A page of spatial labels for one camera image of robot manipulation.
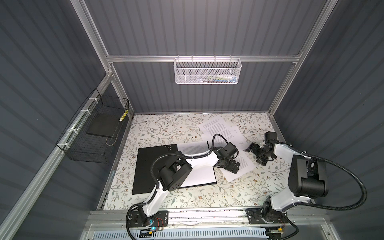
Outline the red folder black inside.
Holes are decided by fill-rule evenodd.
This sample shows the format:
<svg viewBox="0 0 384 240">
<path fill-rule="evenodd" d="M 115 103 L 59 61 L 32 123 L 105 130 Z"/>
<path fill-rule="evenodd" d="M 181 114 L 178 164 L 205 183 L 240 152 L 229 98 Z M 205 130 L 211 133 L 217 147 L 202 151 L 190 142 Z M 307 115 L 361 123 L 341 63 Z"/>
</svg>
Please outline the red folder black inside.
<svg viewBox="0 0 384 240">
<path fill-rule="evenodd" d="M 140 148 L 137 155 L 132 194 L 150 193 L 155 186 L 151 177 L 151 165 L 159 156 L 177 151 L 177 144 Z"/>
</svg>

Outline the printed paper sheet back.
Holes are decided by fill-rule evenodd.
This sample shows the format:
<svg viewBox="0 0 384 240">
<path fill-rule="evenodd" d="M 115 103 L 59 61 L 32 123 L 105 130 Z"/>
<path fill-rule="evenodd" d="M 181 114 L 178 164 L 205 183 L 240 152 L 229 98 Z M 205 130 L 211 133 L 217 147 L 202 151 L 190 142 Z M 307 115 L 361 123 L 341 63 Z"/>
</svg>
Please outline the printed paper sheet back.
<svg viewBox="0 0 384 240">
<path fill-rule="evenodd" d="M 202 139 L 212 145 L 214 134 L 222 135 L 228 142 L 236 146 L 239 151 L 244 151 L 248 147 L 246 138 L 242 135 L 238 127 L 231 127 L 223 118 L 215 117 L 198 125 L 201 130 Z"/>
</svg>

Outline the pens in white basket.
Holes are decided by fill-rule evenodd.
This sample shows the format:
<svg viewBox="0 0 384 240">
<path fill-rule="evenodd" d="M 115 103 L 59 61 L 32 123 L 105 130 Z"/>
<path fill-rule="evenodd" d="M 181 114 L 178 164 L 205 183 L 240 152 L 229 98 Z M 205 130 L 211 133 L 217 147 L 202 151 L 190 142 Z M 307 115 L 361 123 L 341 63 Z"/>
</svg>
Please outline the pens in white basket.
<svg viewBox="0 0 384 240">
<path fill-rule="evenodd" d="M 236 84 L 238 82 L 238 76 L 235 75 L 216 75 L 216 76 L 203 76 L 197 78 L 198 83 L 229 83 Z"/>
</svg>

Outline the white ventilated front rail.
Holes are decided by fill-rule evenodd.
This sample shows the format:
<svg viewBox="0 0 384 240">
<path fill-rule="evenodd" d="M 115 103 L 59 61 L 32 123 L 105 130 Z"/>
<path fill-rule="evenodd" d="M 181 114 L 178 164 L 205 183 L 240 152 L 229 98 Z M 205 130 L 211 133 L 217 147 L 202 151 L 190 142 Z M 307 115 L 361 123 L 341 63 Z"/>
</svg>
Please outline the white ventilated front rail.
<svg viewBox="0 0 384 240">
<path fill-rule="evenodd" d="M 151 235 L 132 231 L 136 240 L 203 240 L 203 239 L 260 239 L 269 237 L 261 228 L 206 228 L 206 229 L 166 229 Z"/>
</svg>

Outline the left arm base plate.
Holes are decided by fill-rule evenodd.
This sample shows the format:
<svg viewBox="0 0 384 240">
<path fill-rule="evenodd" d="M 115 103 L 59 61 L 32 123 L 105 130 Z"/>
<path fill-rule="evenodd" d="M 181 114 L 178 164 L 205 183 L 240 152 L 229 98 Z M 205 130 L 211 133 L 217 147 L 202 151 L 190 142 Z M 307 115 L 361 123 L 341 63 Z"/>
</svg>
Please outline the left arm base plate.
<svg viewBox="0 0 384 240">
<path fill-rule="evenodd" d="M 167 227 L 168 211 L 158 211 L 153 216 L 148 217 L 142 210 L 133 211 L 127 215 L 126 225 L 129 228 L 139 227 Z"/>
</svg>

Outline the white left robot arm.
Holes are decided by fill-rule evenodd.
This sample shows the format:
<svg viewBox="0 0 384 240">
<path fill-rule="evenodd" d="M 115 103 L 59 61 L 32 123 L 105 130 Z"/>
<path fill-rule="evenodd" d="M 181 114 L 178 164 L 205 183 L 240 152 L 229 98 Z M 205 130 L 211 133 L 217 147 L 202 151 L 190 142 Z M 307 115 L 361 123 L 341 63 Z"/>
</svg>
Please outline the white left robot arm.
<svg viewBox="0 0 384 240">
<path fill-rule="evenodd" d="M 203 168 L 216 167 L 237 174 L 241 164 L 235 158 L 239 153 L 237 147 L 229 142 L 224 147 L 212 146 L 204 153 L 184 155 L 178 151 L 158 157 L 150 168 L 155 185 L 151 195 L 138 207 L 140 215 L 144 218 L 154 216 L 167 195 L 183 188 L 188 178 L 202 179 L 203 176 L 198 171 Z"/>
</svg>

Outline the printed paper sheet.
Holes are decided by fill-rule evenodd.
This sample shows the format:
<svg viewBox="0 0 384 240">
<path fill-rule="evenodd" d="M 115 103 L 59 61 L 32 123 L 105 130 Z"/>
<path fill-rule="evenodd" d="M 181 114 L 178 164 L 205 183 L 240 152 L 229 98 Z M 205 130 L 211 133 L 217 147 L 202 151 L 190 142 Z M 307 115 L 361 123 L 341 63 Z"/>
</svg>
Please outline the printed paper sheet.
<svg viewBox="0 0 384 240">
<path fill-rule="evenodd" d="M 217 183 L 213 168 L 215 164 L 214 160 L 217 160 L 216 155 L 212 153 L 208 157 L 197 158 L 197 156 L 202 156 L 209 152 L 208 146 L 207 141 L 177 144 L 178 151 L 183 155 L 193 156 L 193 159 L 187 159 L 187 162 L 192 165 L 192 171 L 181 185 L 181 188 L 199 187 Z"/>
<path fill-rule="evenodd" d="M 212 145 L 214 134 L 222 135 L 228 142 L 236 146 L 239 151 L 244 151 L 248 147 L 246 138 L 242 135 L 238 127 L 231 127 L 223 118 L 215 117 L 198 125 L 201 130 L 202 139 Z"/>
<path fill-rule="evenodd" d="M 235 158 L 235 161 L 240 163 L 239 170 L 236 174 L 221 169 L 221 172 L 229 183 L 252 171 L 256 167 L 253 161 L 248 157 L 248 154 L 241 150 L 239 150 L 239 155 Z"/>
</svg>

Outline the floral patterned table mat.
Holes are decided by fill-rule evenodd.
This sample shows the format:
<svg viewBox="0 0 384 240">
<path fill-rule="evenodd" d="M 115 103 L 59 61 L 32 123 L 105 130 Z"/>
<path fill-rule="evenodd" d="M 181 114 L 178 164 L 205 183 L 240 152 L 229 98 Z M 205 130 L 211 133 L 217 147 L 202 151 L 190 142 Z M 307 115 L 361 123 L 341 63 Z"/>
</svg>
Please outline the floral patterned table mat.
<svg viewBox="0 0 384 240">
<path fill-rule="evenodd" d="M 139 148 L 199 142 L 202 140 L 199 125 L 213 117 L 214 114 L 135 116 L 104 209 L 126 210 L 148 198 L 148 194 L 132 193 Z M 222 118 L 231 127 L 239 129 L 249 142 L 261 144 L 264 134 L 273 131 L 266 113 L 230 113 L 222 114 Z M 216 169 L 215 185 L 173 191 L 162 208 L 260 206 L 267 196 L 287 187 L 289 171 L 288 163 L 276 159 L 266 166 L 256 165 L 252 171 L 229 182 L 221 170 Z"/>
</svg>

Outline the yellow green marker pen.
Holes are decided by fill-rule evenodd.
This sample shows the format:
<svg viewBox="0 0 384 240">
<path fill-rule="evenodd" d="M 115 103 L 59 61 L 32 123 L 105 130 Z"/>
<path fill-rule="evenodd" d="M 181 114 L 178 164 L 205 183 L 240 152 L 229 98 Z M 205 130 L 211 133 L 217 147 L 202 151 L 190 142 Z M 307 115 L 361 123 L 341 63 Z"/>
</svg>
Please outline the yellow green marker pen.
<svg viewBox="0 0 384 240">
<path fill-rule="evenodd" d="M 129 113 L 129 111 L 126 110 L 126 111 L 121 115 L 119 121 L 122 122 L 122 121 L 125 119 L 125 117 L 127 116 L 128 113 Z"/>
</svg>

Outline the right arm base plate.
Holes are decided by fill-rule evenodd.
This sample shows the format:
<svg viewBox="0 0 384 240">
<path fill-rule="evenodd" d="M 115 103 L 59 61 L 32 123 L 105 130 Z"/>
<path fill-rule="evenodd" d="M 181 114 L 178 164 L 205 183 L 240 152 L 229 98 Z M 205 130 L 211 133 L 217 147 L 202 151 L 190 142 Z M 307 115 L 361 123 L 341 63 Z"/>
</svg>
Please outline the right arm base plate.
<svg viewBox="0 0 384 240">
<path fill-rule="evenodd" d="M 275 210 L 265 210 L 263 208 L 246 209 L 246 215 L 250 224 L 283 224 L 288 221 L 282 212 Z"/>
</svg>

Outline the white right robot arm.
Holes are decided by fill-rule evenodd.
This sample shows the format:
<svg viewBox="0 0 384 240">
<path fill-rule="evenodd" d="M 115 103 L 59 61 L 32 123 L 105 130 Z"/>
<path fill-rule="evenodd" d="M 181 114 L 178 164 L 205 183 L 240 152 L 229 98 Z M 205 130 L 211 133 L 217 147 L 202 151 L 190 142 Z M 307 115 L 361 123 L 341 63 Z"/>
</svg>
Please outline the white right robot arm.
<svg viewBox="0 0 384 240">
<path fill-rule="evenodd" d="M 286 143 L 266 143 L 263 147 L 252 143 L 246 152 L 253 153 L 257 163 L 263 166 L 278 157 L 290 164 L 288 186 L 269 196 L 262 208 L 256 211 L 257 216 L 267 224 L 282 219 L 289 208 L 301 203 L 310 203 L 311 199 L 325 197 L 329 192 L 325 164 L 304 156 L 303 152 Z"/>
</svg>

